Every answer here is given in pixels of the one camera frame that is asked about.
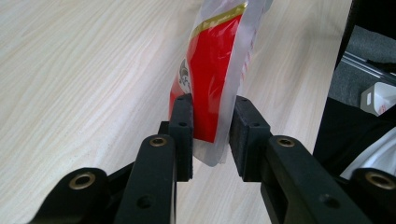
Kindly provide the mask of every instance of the screw hole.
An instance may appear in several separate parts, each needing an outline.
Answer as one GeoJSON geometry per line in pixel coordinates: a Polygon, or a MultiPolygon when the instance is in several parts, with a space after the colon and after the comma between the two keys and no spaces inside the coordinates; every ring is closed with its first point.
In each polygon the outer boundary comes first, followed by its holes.
{"type": "Polygon", "coordinates": [[[91,172],[76,175],[69,182],[70,189],[85,189],[95,182],[95,175],[91,172]]]}
{"type": "Polygon", "coordinates": [[[149,141],[149,143],[154,146],[154,147],[161,147],[166,145],[166,139],[162,138],[162,137],[156,137],[153,138],[149,141]]]}
{"type": "Polygon", "coordinates": [[[280,144],[282,147],[294,147],[294,142],[289,138],[278,138],[277,143],[280,144]]]}
{"type": "Polygon", "coordinates": [[[369,172],[366,174],[366,179],[381,189],[396,189],[396,184],[385,175],[369,172]]]}
{"type": "Polygon", "coordinates": [[[141,209],[150,208],[154,204],[155,204],[155,197],[152,195],[144,195],[140,197],[136,202],[136,205],[141,209]]]}
{"type": "Polygon", "coordinates": [[[319,200],[330,208],[339,208],[341,206],[340,203],[329,194],[320,195],[319,200]]]}

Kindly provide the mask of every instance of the black machine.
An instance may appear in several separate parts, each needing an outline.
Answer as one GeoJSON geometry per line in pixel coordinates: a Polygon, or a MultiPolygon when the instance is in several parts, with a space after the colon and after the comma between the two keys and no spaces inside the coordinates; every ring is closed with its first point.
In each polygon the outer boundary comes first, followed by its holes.
{"type": "MultiPolygon", "coordinates": [[[[136,161],[107,176],[96,168],[66,175],[31,223],[175,223],[177,182],[192,178],[191,95],[146,138],[136,161]]],[[[272,136],[246,98],[237,97],[230,146],[245,182],[261,182],[272,223],[396,223],[396,177],[358,169],[329,175],[296,139],[272,136]]]]}

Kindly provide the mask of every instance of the light wood surface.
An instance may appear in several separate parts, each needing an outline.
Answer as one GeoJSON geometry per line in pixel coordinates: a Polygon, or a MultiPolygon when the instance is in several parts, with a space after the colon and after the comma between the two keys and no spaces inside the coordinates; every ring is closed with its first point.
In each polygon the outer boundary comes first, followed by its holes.
{"type": "MultiPolygon", "coordinates": [[[[273,133],[316,141],[351,0],[274,0],[245,96],[273,133]]],[[[134,161],[167,119],[200,1],[0,2],[0,219],[28,222],[81,167],[134,161]]],[[[233,158],[177,185],[178,223],[269,223],[259,184],[233,158]]]]}

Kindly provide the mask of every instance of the clear plastic packaging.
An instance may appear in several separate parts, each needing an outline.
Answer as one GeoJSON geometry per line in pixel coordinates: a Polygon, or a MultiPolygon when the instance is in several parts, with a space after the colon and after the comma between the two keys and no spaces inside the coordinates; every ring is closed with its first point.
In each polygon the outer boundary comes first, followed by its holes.
{"type": "Polygon", "coordinates": [[[193,155],[209,166],[225,162],[236,94],[268,3],[265,0],[205,0],[195,20],[169,105],[172,111],[176,97],[192,94],[193,155]]]}

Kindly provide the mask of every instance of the gold label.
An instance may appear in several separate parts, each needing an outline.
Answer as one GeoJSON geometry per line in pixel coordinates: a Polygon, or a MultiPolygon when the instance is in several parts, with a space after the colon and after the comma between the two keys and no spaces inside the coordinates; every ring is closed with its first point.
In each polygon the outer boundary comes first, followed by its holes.
{"type": "Polygon", "coordinates": [[[242,15],[245,12],[245,9],[247,8],[248,3],[243,3],[237,7],[232,8],[231,10],[228,10],[226,12],[223,12],[215,17],[212,17],[210,19],[207,19],[201,24],[199,24],[191,33],[191,38],[196,37],[198,34],[200,34],[202,31],[207,30],[209,28],[215,27],[219,24],[222,24],[226,21],[230,21],[233,18],[242,15]]]}

